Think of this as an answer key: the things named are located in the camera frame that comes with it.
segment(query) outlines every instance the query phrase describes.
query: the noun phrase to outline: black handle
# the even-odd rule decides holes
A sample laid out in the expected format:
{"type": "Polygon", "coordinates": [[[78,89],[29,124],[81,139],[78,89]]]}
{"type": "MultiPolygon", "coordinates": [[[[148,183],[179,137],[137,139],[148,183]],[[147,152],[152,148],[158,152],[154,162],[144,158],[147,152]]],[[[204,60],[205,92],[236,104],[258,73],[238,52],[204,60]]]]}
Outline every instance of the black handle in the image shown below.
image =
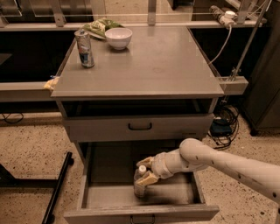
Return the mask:
{"type": "Polygon", "coordinates": [[[152,123],[149,123],[149,126],[147,128],[133,128],[131,124],[128,125],[129,130],[151,130],[152,129],[152,123]]]}
{"type": "Polygon", "coordinates": [[[133,215],[130,216],[130,223],[131,224],[154,224],[155,220],[156,220],[156,217],[155,217],[154,214],[151,216],[151,221],[150,222],[134,222],[133,221],[133,215]]]}

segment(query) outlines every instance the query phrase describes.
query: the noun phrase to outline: speckled floor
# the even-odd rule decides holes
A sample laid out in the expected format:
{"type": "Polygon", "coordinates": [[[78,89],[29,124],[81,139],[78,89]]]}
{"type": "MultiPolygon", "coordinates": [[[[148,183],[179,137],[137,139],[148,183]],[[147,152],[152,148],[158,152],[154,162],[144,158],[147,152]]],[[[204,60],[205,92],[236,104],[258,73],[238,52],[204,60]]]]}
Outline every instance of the speckled floor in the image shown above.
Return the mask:
{"type": "MultiPolygon", "coordinates": [[[[239,121],[239,134],[227,151],[280,165],[280,134],[251,136],[242,117],[239,121]]],[[[203,141],[214,146],[208,137],[203,141]]],[[[17,125],[1,122],[0,145],[0,163],[16,178],[56,179],[67,152],[73,153],[74,165],[68,169],[54,209],[54,223],[65,224],[63,213],[77,205],[83,165],[61,125],[60,114],[26,114],[17,125]]],[[[206,203],[219,206],[220,212],[209,222],[193,223],[275,223],[276,203],[214,168],[198,174],[206,203]]],[[[50,198],[48,189],[0,189],[0,223],[41,223],[50,198]]]]}

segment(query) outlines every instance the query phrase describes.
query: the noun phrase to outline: drawer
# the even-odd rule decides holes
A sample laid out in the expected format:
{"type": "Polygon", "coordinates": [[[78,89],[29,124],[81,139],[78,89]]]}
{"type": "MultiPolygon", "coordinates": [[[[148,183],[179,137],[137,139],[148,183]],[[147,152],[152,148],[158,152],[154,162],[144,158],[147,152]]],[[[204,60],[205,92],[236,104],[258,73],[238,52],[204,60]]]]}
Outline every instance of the drawer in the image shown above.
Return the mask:
{"type": "Polygon", "coordinates": [[[201,139],[213,119],[213,114],[106,116],[66,119],[64,126],[72,142],[201,139]]]}
{"type": "Polygon", "coordinates": [[[165,146],[159,141],[95,143],[87,150],[78,208],[64,214],[66,221],[159,224],[211,220],[219,208],[205,204],[195,172],[178,173],[149,185],[142,199],[134,195],[136,162],[172,150],[165,146]]]}

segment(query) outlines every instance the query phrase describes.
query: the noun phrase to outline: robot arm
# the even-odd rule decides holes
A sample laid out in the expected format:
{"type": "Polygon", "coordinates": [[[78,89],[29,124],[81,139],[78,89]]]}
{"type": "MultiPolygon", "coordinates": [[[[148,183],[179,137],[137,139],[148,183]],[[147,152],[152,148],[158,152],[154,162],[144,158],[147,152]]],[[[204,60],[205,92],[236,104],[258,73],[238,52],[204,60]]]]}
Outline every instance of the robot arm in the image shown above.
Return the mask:
{"type": "Polygon", "coordinates": [[[280,166],[214,150],[201,141],[188,138],[179,149],[159,153],[137,163],[151,169],[138,183],[147,186],[168,179],[177,172],[195,172],[212,166],[280,205],[280,166]]]}

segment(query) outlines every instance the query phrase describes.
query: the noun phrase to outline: can in drawer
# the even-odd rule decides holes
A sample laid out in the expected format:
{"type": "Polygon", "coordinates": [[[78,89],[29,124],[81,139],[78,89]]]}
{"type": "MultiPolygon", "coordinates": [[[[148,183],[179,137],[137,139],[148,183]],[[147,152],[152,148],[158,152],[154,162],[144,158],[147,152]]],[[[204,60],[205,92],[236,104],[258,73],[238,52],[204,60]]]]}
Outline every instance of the can in drawer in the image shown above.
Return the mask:
{"type": "Polygon", "coordinates": [[[75,32],[75,38],[77,40],[81,64],[84,67],[93,67],[95,62],[91,51],[89,34],[84,30],[78,30],[75,32]]]}

